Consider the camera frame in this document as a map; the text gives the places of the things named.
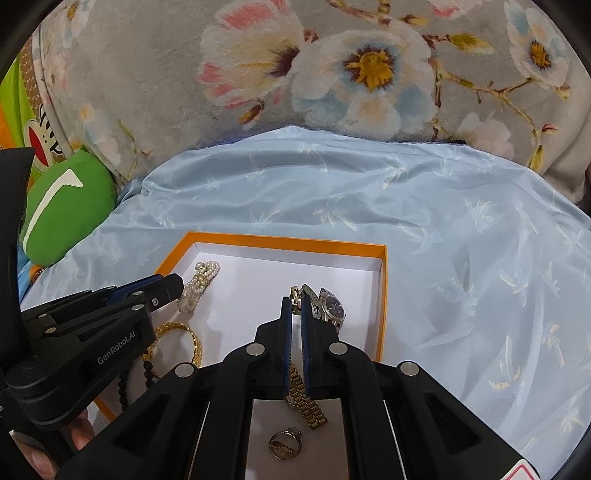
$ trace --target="floral cushion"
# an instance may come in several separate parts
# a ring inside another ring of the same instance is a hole
[[[70,147],[125,182],[285,124],[463,140],[579,201],[591,80],[530,0],[68,0],[35,52]]]

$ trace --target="watch face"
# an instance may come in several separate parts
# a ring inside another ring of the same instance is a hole
[[[325,297],[324,305],[326,306],[327,313],[336,320],[342,320],[345,318],[345,310],[339,302],[337,297]]]

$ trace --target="yellow flower center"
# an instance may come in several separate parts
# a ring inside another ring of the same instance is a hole
[[[385,49],[365,47],[345,62],[345,69],[352,74],[352,80],[363,83],[370,92],[385,88],[394,79],[394,59]]]
[[[546,51],[545,47],[536,41],[533,41],[530,45],[530,58],[531,61],[540,69],[549,69],[552,66],[550,56]]]
[[[74,17],[76,16],[76,11],[78,10],[78,6],[79,6],[79,2],[74,2],[71,7],[68,9],[68,12],[66,14],[66,16],[68,17],[68,20],[71,22],[72,20],[74,20]]]

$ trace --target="light blue satin fabric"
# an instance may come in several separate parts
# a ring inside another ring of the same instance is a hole
[[[591,421],[590,227],[469,147],[288,127],[157,168],[23,308],[150,275],[188,230],[386,244],[384,361],[417,361],[550,479]]]

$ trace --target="silver watch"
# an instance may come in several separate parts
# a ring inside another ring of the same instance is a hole
[[[312,315],[314,318],[323,320],[324,322],[331,323],[335,326],[336,332],[339,333],[340,328],[343,326],[343,322],[345,321],[345,310],[343,308],[343,304],[339,301],[339,299],[326,290],[325,288],[320,289],[320,295],[316,295],[314,290],[312,290],[308,285],[302,285],[301,289],[298,291],[297,288],[292,288],[292,302],[294,301],[294,290],[298,293],[298,298],[296,303],[300,303],[301,300],[299,296],[302,293],[306,293],[311,300],[312,303]],[[299,308],[296,309],[294,305],[294,313],[299,314],[297,312]]]

